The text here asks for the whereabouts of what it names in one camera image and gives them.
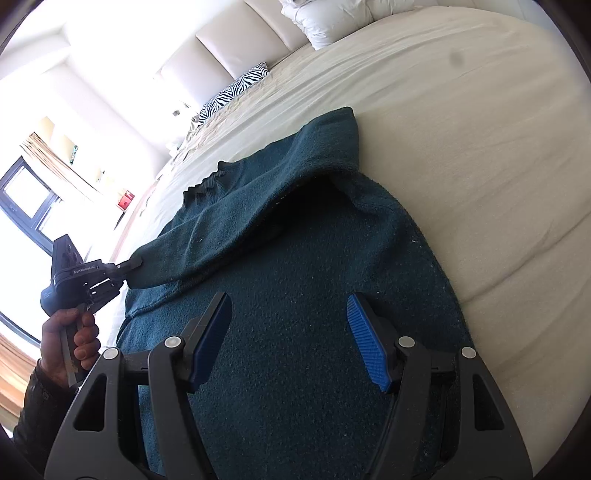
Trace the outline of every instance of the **sweater cuff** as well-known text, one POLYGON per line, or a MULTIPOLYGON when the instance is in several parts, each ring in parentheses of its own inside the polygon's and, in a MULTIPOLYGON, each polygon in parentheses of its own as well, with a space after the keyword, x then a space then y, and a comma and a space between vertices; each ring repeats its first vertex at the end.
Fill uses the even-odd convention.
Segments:
POLYGON ((37 381, 42 387, 41 396, 43 400, 52 400, 58 404, 71 404, 76 396, 75 388, 63 388, 56 384, 41 368, 41 360, 37 361, 37 366, 33 371, 37 381))

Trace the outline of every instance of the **hand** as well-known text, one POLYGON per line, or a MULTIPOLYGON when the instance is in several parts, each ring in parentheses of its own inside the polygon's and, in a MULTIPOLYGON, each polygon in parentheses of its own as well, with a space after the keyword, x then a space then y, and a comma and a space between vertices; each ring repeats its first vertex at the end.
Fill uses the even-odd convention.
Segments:
MULTIPOLYGON (((60 331, 66 325, 74 323, 79 316, 77 309, 58 310, 43 324, 41 368, 63 388, 68 388, 68 375, 61 352, 60 331)), ((77 345, 74 356, 80 360, 84 370, 90 370, 99 357, 99 328, 95 324, 95 316, 90 312, 82 314, 82 325, 83 328, 74 335, 74 343, 77 345)))

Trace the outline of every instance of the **finger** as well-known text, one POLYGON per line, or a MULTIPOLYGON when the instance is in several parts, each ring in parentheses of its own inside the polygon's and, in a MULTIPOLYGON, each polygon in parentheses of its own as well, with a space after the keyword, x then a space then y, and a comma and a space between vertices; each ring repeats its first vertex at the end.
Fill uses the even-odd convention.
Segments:
POLYGON ((91 327, 95 324, 95 316, 91 312, 84 312, 82 314, 82 325, 91 327))
POLYGON ((43 332, 59 332, 66 325, 75 322, 79 316, 78 309, 58 310, 43 324, 43 332))
POLYGON ((82 366, 82 368, 84 370, 90 370, 92 368, 92 366, 96 363, 98 357, 99 357, 98 355, 95 355, 92 358, 87 358, 86 360, 82 360, 82 362, 80 362, 80 365, 82 366))
POLYGON ((74 343, 77 346, 82 346, 86 343, 91 343, 99 335, 99 328, 97 325, 90 327, 82 327, 74 335, 74 343))
POLYGON ((99 352, 99 348, 100 348, 100 341, 97 338, 91 343, 87 343, 86 345, 76 348, 74 350, 74 356, 78 360, 84 360, 85 358, 92 358, 99 352))

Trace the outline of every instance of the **red box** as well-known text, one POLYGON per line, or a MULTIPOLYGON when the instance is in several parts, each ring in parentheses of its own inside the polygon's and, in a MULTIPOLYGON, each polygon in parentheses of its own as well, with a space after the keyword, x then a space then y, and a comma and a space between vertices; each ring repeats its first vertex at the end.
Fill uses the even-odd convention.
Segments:
POLYGON ((133 193, 131 193, 129 190, 127 190, 125 192, 125 195, 123 195, 121 197, 121 200, 119 201, 119 207, 121 207, 123 210, 126 210, 134 198, 135 198, 135 195, 133 193))

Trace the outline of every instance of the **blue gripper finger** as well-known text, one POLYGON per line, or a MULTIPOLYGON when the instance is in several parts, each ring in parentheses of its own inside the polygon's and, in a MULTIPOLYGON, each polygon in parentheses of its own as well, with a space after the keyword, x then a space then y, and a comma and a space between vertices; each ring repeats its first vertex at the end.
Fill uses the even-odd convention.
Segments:
POLYGON ((217 355, 232 321, 232 301, 224 294, 193 354, 189 383, 195 390, 209 380, 217 355))
POLYGON ((394 348, 393 344, 388 345, 389 338, 385 333, 380 332, 383 326, 363 295, 353 293, 349 296, 347 320, 371 381, 382 392, 387 392, 392 385, 388 367, 393 360, 391 355, 395 355, 394 348))

